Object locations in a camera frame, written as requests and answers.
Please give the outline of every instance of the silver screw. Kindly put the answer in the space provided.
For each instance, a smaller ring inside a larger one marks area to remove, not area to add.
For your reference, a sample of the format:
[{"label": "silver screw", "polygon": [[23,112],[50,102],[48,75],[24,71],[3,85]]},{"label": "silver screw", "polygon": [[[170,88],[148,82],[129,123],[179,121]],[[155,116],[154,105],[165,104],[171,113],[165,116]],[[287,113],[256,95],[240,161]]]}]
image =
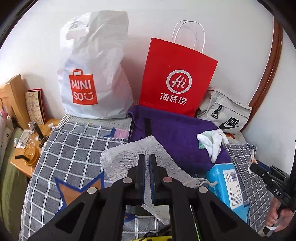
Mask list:
[{"label": "silver screw", "polygon": [[173,179],[172,179],[171,177],[164,177],[164,178],[163,178],[163,181],[164,181],[165,183],[171,183],[171,182],[173,181]]},{"label": "silver screw", "polygon": [[204,186],[199,187],[198,190],[199,190],[199,192],[201,192],[201,193],[207,193],[207,188],[204,187]]},{"label": "silver screw", "polygon": [[95,187],[90,187],[87,189],[88,194],[94,194],[96,193],[96,188]]},{"label": "silver screw", "polygon": [[130,177],[126,177],[123,179],[124,183],[131,183],[133,180]]}]

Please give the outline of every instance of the wooden table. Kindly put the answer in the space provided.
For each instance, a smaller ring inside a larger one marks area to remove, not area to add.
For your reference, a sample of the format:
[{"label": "wooden table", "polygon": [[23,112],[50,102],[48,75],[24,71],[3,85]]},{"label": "wooden table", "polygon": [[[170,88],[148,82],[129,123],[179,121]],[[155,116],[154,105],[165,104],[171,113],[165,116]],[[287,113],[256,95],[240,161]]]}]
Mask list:
[{"label": "wooden table", "polygon": [[[38,124],[38,126],[44,136],[49,136],[52,130],[48,127],[48,124],[53,123],[54,126],[56,126],[60,121],[61,120],[57,120],[57,119],[49,119],[48,122],[45,123],[45,125]],[[41,148],[38,147],[41,141],[34,141],[34,142],[35,142],[35,146],[39,150],[39,153],[41,153]],[[23,159],[15,159],[15,156],[23,155],[24,151],[25,149],[15,148],[15,151],[10,159],[10,163],[14,165],[17,169],[19,169],[21,172],[25,173],[27,177],[31,178],[32,172],[34,171],[37,162],[35,162],[35,164],[33,164],[32,166],[27,166]]]}]

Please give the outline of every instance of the wall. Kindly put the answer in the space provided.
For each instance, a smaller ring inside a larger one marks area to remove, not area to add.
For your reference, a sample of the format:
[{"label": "wall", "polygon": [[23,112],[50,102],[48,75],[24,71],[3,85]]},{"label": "wall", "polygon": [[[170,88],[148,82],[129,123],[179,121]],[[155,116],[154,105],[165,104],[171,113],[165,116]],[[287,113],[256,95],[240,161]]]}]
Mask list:
[{"label": "wall", "polygon": [[[0,84],[16,74],[28,88],[43,88],[49,116],[64,109],[57,83],[59,30],[71,18],[91,11],[126,10],[128,41],[122,66],[139,97],[151,37],[170,40],[182,19],[199,21],[206,31],[204,53],[219,61],[211,85],[248,103],[268,60],[273,17],[256,0],[39,0],[17,23],[0,49]],[[202,36],[199,28],[198,47]],[[178,42],[192,46],[194,36],[180,32]]]},{"label": "wall", "polygon": [[258,145],[256,158],[290,173],[296,139],[296,49],[284,32],[279,66],[256,115],[244,130],[245,139]]}]

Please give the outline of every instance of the human hand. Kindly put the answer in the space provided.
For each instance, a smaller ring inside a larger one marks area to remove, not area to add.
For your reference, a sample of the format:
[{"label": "human hand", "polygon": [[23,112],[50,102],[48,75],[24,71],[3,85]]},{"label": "human hand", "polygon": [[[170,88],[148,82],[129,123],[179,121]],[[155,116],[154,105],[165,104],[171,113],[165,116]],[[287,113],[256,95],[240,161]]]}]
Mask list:
[{"label": "human hand", "polygon": [[[277,223],[278,221],[277,207],[279,205],[280,205],[280,201],[276,197],[274,197],[270,203],[270,210],[268,211],[267,217],[265,219],[266,226],[271,227],[272,225]],[[283,209],[281,211],[281,217],[283,217],[283,220],[280,222],[275,232],[285,229],[289,225],[290,221],[292,220],[293,215],[294,213],[290,209],[288,208]]]}]

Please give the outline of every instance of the nike swoosh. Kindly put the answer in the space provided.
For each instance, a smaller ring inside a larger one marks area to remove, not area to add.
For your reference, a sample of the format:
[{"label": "nike swoosh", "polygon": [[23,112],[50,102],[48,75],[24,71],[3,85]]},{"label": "nike swoosh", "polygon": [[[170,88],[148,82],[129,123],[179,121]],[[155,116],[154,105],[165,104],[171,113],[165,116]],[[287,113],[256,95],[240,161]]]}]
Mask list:
[{"label": "nike swoosh", "polygon": [[239,126],[235,126],[235,127],[233,127],[233,126],[226,127],[226,126],[225,126],[225,123],[226,123],[226,122],[227,122],[227,121],[225,121],[224,123],[222,123],[221,125],[219,125],[219,128],[220,128],[221,130],[227,130],[227,129],[231,129],[231,128],[239,127]]}]

